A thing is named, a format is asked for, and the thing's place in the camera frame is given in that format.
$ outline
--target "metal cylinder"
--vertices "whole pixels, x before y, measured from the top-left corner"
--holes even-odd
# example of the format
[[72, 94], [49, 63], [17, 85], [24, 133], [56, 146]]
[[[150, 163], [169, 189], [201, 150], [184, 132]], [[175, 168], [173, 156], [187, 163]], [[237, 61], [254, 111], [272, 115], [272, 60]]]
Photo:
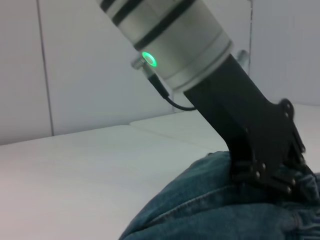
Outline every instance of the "metal cylinder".
[[174, 91], [202, 82], [232, 50], [232, 41], [202, 0], [97, 2]]

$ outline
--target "denim fabric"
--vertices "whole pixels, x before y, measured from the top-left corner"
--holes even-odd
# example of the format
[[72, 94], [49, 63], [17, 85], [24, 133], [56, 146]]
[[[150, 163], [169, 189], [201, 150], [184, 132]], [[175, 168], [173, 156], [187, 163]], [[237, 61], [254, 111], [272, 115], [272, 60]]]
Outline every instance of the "denim fabric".
[[132, 220], [120, 240], [320, 239], [318, 182], [297, 176], [313, 192], [302, 205], [275, 200], [229, 179], [230, 155], [217, 152], [193, 163]]

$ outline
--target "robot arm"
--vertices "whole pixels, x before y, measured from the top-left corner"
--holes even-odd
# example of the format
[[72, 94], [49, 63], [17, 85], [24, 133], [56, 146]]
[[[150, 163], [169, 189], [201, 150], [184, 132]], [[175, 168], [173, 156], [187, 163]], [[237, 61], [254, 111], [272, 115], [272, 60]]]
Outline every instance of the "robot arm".
[[[152, 72], [183, 92], [225, 140], [236, 183], [308, 199], [295, 179], [294, 171], [312, 172], [293, 105], [263, 96], [230, 54], [232, 41], [202, 0], [97, 1]], [[294, 171], [284, 173], [283, 166]]]

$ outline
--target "wrinkled denim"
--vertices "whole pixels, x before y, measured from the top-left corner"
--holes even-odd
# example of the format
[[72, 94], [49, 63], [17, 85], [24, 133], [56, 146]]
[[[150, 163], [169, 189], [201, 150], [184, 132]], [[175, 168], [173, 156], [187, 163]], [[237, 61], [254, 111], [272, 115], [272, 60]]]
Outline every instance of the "wrinkled denim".
[[308, 204], [286, 202], [229, 178], [230, 155], [193, 163], [132, 220], [121, 240], [320, 239], [318, 182], [298, 176], [313, 193]]

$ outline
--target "black stripe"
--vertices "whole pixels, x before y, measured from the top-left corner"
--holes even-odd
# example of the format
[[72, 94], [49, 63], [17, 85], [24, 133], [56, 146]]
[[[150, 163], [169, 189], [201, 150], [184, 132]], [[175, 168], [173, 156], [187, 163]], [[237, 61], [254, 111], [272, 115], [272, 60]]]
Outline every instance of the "black stripe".
[[142, 50], [159, 37], [175, 20], [177, 20], [196, 0], [184, 0], [178, 4], [162, 21], [155, 26], [144, 38], [134, 45], [137, 51]]
[[112, 22], [119, 26], [119, 24], [142, 2], [143, 0], [128, 0], [125, 5], [116, 13]]
[[116, 0], [103, 0], [100, 4], [101, 9], [106, 13], [107, 10], [110, 8], [110, 6], [115, 2]]

